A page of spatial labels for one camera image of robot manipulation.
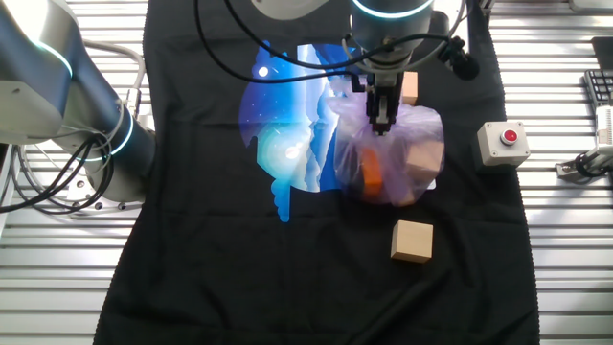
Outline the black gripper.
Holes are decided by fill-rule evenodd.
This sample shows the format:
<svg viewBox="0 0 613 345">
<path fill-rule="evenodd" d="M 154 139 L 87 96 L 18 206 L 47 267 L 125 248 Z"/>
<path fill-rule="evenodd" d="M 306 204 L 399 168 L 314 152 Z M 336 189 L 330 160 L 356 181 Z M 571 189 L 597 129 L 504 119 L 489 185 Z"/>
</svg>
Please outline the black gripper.
<svg viewBox="0 0 613 345">
<path fill-rule="evenodd" d="M 375 102 L 373 131 L 381 136 L 397 122 L 398 98 L 402 94 L 403 73 L 369 73 L 366 91 L 374 95 L 389 96 Z"/>
</svg>

